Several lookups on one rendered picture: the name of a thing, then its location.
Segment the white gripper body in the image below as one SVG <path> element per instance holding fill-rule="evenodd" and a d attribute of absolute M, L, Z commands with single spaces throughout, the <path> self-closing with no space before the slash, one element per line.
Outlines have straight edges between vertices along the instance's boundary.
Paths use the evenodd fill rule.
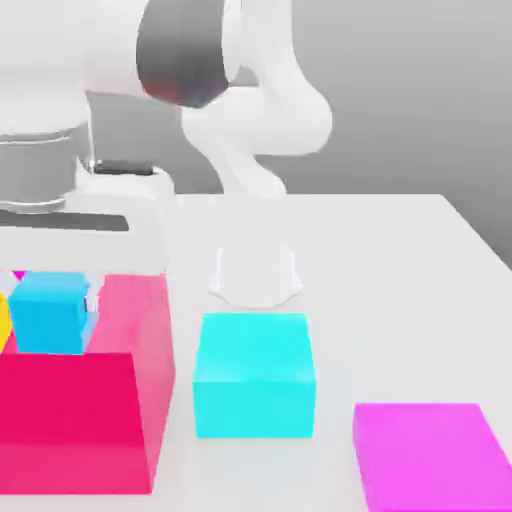
<path fill-rule="evenodd" d="M 0 210 L 0 270 L 153 276 L 168 263 L 153 199 L 79 193 L 59 212 Z"/>

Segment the large red box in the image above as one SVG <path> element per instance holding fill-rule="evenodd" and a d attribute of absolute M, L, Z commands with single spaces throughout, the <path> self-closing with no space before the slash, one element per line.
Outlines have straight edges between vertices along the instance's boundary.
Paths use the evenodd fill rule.
<path fill-rule="evenodd" d="M 109 275 L 83 355 L 0 355 L 0 495 L 153 490 L 175 382 L 165 275 Z"/>

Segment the large cyan box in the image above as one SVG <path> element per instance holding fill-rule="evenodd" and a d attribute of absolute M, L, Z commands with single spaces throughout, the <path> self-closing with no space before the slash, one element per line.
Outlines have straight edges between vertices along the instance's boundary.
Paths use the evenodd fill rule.
<path fill-rule="evenodd" d="M 310 438 L 316 374 L 303 313 L 206 313 L 192 378 L 199 438 Z"/>

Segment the large magenta box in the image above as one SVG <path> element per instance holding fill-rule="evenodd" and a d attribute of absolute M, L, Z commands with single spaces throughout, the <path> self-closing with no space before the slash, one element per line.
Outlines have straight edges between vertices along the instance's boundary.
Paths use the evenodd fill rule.
<path fill-rule="evenodd" d="M 368 512 L 512 512 L 512 464 L 471 403 L 358 403 Z"/>

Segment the small blue cube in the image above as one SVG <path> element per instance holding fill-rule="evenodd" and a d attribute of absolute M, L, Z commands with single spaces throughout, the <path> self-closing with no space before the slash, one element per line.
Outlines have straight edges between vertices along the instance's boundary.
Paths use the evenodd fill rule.
<path fill-rule="evenodd" d="M 82 354 L 88 290 L 82 273 L 26 273 L 8 298 L 17 351 Z"/>

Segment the small yellow cube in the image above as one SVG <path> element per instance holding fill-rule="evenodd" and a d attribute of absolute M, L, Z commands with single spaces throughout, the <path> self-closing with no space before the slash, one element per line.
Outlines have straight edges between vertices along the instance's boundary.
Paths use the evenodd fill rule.
<path fill-rule="evenodd" d="M 4 351 L 12 332 L 7 297 L 0 294 L 0 354 Z"/>

